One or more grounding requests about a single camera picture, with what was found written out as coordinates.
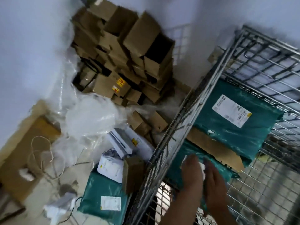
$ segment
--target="metal wire mesh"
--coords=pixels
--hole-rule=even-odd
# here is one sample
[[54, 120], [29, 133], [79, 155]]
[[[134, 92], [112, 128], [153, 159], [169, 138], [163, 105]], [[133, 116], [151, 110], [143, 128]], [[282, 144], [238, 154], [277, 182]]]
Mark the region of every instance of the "metal wire mesh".
[[[219, 78], [285, 112], [283, 120], [272, 128], [257, 158], [240, 173], [241, 178], [228, 183], [231, 213], [240, 224], [299, 223], [299, 58], [296, 48], [244, 26], [218, 63], [182, 103], [150, 160], [148, 176], [126, 223], [141, 221], [153, 202], [155, 216], [149, 216], [144, 222], [159, 223], [176, 192], [176, 186], [168, 180], [162, 182], [163, 178]], [[201, 211], [197, 213], [195, 224], [212, 223], [212, 218], [204, 218]]]

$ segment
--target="hand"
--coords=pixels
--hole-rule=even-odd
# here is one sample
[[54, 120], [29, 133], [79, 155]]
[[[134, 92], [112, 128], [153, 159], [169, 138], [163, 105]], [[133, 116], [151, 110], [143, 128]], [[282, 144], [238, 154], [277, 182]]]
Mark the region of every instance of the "hand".
[[203, 174], [199, 164], [198, 157], [195, 154], [190, 154], [182, 164], [181, 168], [183, 186], [185, 189], [197, 188], [203, 189]]
[[215, 214], [228, 211], [227, 207], [227, 189], [226, 184], [213, 163], [204, 160], [205, 165], [205, 183], [204, 195], [209, 213], [214, 217]]

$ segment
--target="stack of cardboard boxes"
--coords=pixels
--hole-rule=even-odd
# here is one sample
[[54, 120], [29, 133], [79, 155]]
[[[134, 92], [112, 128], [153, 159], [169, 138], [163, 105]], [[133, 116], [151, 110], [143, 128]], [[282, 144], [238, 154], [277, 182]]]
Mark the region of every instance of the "stack of cardboard boxes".
[[136, 12], [107, 0], [96, 0], [72, 19], [73, 47], [84, 63], [73, 84], [122, 106], [141, 105], [148, 97], [159, 102], [172, 88], [175, 42], [161, 32], [146, 12]]

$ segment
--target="wire cage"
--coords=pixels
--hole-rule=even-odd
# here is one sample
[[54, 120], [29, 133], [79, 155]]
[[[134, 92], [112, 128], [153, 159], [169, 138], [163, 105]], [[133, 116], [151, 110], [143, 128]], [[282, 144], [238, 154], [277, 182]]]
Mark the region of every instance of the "wire cage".
[[[218, 79], [285, 112], [256, 159], [228, 183], [229, 209], [239, 224], [300, 223], [300, 53], [248, 27], [236, 33], [218, 62], [191, 90], [155, 149], [126, 224], [158, 224], [177, 188], [164, 179]], [[195, 224], [215, 223], [198, 210]]]

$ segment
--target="yellow warning sticker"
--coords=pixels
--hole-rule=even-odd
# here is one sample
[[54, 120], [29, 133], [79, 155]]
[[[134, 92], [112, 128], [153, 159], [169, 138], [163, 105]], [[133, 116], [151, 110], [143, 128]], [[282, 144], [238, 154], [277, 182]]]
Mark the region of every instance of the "yellow warning sticker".
[[132, 143], [134, 144], [134, 146], [137, 146], [137, 144], [138, 144], [137, 140], [134, 138], [132, 139]]
[[124, 84], [126, 84], [126, 81], [123, 80], [122, 77], [120, 77], [120, 78], [117, 80], [117, 84], [118, 84], [120, 87], [122, 87], [122, 86], [124, 86]]
[[112, 89], [115, 91], [115, 93], [118, 93], [120, 89], [118, 89], [116, 86], [113, 86]]

